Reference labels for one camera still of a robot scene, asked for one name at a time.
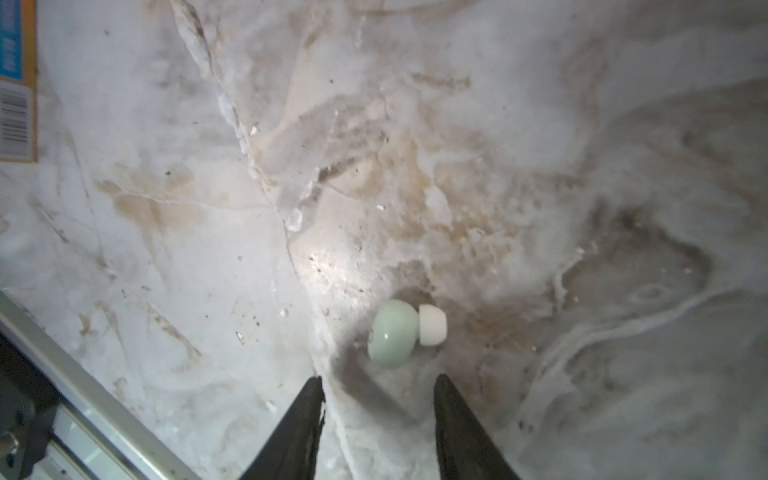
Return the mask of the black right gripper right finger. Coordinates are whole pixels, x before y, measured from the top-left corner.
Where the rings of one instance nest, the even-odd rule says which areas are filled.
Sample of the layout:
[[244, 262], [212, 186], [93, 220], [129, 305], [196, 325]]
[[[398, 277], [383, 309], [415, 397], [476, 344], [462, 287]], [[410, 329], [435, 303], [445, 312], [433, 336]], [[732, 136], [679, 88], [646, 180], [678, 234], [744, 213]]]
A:
[[520, 480], [447, 374], [436, 378], [433, 404], [442, 480]]

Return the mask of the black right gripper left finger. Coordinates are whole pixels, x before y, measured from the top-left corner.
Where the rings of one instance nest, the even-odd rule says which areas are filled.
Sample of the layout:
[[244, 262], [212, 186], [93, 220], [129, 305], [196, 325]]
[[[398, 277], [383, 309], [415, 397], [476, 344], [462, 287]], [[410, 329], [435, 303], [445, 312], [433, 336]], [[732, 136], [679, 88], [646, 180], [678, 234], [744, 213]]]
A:
[[313, 480], [324, 427], [322, 378], [310, 377], [240, 476], [244, 480]]

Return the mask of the mint green earbud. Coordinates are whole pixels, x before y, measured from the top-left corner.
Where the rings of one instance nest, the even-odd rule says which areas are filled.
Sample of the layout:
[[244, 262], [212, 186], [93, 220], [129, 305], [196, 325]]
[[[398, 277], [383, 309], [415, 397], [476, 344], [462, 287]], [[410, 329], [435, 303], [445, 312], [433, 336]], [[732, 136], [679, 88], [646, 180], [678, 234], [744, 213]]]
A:
[[369, 359], [377, 366], [398, 368], [417, 345], [435, 347], [448, 336], [446, 313], [434, 305], [391, 299], [377, 311], [367, 343]]

